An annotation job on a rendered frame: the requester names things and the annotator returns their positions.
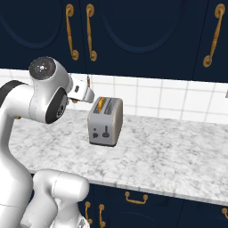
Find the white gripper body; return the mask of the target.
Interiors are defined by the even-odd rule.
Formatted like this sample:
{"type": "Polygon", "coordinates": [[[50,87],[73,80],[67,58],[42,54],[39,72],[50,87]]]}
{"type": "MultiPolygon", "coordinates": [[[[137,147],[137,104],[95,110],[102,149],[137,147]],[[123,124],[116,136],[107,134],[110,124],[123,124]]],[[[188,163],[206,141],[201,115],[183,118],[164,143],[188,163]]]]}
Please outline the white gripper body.
{"type": "Polygon", "coordinates": [[[88,87],[85,93],[84,102],[93,103],[94,102],[94,91],[88,87]]]}

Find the golden bread slice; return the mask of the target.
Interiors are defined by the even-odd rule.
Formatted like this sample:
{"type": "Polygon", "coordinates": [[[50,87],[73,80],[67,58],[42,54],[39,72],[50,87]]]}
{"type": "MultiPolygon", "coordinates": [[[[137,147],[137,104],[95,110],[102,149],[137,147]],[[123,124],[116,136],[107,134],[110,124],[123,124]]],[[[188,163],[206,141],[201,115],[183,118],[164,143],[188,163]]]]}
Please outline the golden bread slice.
{"type": "Polygon", "coordinates": [[[106,101],[105,97],[101,97],[100,100],[98,101],[98,113],[100,114],[102,112],[102,107],[106,101]]]}

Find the grey two-slot toaster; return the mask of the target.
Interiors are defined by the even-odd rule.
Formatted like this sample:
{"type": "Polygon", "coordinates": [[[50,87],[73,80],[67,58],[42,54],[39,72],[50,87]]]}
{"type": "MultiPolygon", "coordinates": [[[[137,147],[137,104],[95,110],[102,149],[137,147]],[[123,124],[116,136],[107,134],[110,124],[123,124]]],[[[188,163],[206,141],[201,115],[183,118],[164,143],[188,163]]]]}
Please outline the grey two-slot toaster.
{"type": "Polygon", "coordinates": [[[120,98],[105,97],[106,101],[102,107],[102,112],[98,113],[98,97],[91,108],[88,118],[88,134],[91,144],[102,146],[115,146],[123,124],[123,101],[120,98]],[[110,137],[102,137],[108,126],[110,137]]]}

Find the navy base cupboard door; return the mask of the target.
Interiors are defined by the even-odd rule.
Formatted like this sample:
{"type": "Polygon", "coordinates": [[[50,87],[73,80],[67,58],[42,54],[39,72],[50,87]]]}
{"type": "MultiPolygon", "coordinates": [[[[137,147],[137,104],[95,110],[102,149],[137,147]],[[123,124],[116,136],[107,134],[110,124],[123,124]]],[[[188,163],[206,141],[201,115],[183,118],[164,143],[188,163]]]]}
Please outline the navy base cupboard door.
{"type": "Polygon", "coordinates": [[[114,210],[113,210],[113,199],[110,195],[110,187],[96,184],[94,186],[94,200],[95,200],[95,211],[99,223],[99,205],[103,204],[105,209],[102,211],[102,220],[106,223],[104,228],[114,228],[113,226],[113,218],[114,218],[114,210]]]}
{"type": "Polygon", "coordinates": [[[91,219],[93,219],[93,224],[90,225],[91,228],[97,228],[97,219],[95,214],[95,207],[94,207],[94,188],[93,185],[89,185],[89,193],[85,197],[85,199],[78,203],[78,208],[81,213],[81,215],[86,218],[86,212],[85,212],[85,203],[86,201],[89,201],[91,203],[91,207],[88,209],[88,215],[91,219]]]}

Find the navy drawer front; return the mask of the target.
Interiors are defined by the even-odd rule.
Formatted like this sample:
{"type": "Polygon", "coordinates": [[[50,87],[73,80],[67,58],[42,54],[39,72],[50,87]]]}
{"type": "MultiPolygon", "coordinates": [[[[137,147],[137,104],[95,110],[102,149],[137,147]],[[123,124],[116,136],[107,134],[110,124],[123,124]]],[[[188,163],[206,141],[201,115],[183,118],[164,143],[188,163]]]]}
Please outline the navy drawer front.
{"type": "Polygon", "coordinates": [[[110,193],[113,199],[114,228],[176,228],[183,200],[147,192],[129,191],[131,200],[143,201],[144,205],[126,201],[125,192],[129,190],[114,188],[110,193]]]}
{"type": "Polygon", "coordinates": [[[228,206],[186,200],[177,228],[228,228],[222,208],[228,206]]]}

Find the navy wall cupboard door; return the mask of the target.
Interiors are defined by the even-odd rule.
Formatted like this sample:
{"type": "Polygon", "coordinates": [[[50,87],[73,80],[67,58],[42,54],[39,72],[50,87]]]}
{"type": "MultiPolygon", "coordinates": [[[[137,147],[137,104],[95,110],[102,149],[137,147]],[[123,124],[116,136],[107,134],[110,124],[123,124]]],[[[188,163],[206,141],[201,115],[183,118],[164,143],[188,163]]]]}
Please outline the navy wall cupboard door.
{"type": "Polygon", "coordinates": [[[193,80],[228,83],[228,0],[208,0],[208,8],[199,43],[193,80]],[[208,68],[205,68],[203,66],[203,60],[210,54],[210,48],[218,22],[218,19],[214,15],[215,8],[218,4],[225,5],[225,13],[212,64],[208,68]]]}
{"type": "Polygon", "coordinates": [[[85,41],[85,68],[90,74],[191,80],[208,0],[80,0],[84,37],[86,6],[90,19],[91,61],[85,41]]]}
{"type": "Polygon", "coordinates": [[[69,73],[86,71],[79,0],[0,0],[0,68],[27,69],[42,56],[57,60],[69,73]],[[71,58],[66,30],[66,5],[74,6],[69,18],[71,58]]]}

